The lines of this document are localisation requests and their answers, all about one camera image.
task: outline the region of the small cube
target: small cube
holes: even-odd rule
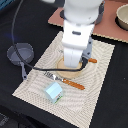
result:
[[[44,93],[52,103],[56,103],[62,96],[63,90],[57,82],[51,83],[44,89]]]

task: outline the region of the table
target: table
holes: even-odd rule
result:
[[[11,21],[15,10],[16,7],[0,16],[0,105],[30,116],[51,128],[75,128],[59,117],[12,96],[22,82],[21,67],[14,66],[7,58],[7,50],[12,45]],[[37,63],[58,32],[63,31],[63,28],[47,22],[55,10],[56,8],[39,0],[26,0],[21,6],[16,19],[14,37],[16,43],[23,42],[32,45],[35,58],[30,63],[31,65]],[[113,44],[115,49],[90,128],[127,128],[128,44],[97,36],[92,36],[92,38]],[[28,74],[31,69],[25,68]]]

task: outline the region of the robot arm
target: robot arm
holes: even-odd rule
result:
[[[45,3],[52,4],[55,7],[64,7],[65,0],[41,0]]]
[[[64,8],[64,65],[76,68],[83,50],[87,48],[95,21],[99,14],[99,6],[103,0],[43,0],[48,3],[63,2]]]

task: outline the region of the black cable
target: black cable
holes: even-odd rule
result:
[[[22,57],[21,55],[19,54],[19,51],[17,50],[17,47],[14,43],[14,24],[15,24],[15,20],[16,20],[16,16],[17,16],[17,13],[20,9],[20,6],[21,4],[23,3],[23,0],[20,1],[20,4],[15,12],[15,15],[14,15],[14,18],[13,18],[13,22],[12,22],[12,29],[11,29],[11,35],[12,35],[12,44],[13,44],[13,47],[14,47],[14,50],[16,52],[16,54],[18,55],[18,57],[20,58],[20,60],[25,64],[27,65],[28,67],[32,68],[32,69],[35,69],[35,70],[39,70],[39,71],[70,71],[70,72],[77,72],[77,71],[81,71],[85,66],[86,66],[86,63],[87,63],[87,59],[85,58],[82,58],[83,60],[83,63],[82,63],[82,66],[80,69],[41,69],[41,68],[37,68],[37,67],[34,67],[32,65],[29,65]]]

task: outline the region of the cloth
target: cloth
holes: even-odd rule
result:
[[[63,32],[59,32],[37,62],[38,67],[56,67],[58,60],[63,57],[63,54],[60,53],[63,50],[62,36]],[[91,58],[97,59],[98,63],[88,63],[81,74],[72,79],[73,82],[85,86],[85,90],[81,91],[57,81],[64,91],[64,96],[56,104],[50,103],[43,93],[44,88],[53,80],[44,76],[44,72],[40,71],[34,74],[35,71],[32,70],[28,80],[20,84],[13,96],[48,111],[79,128],[89,128],[113,50],[113,45],[94,40]]]

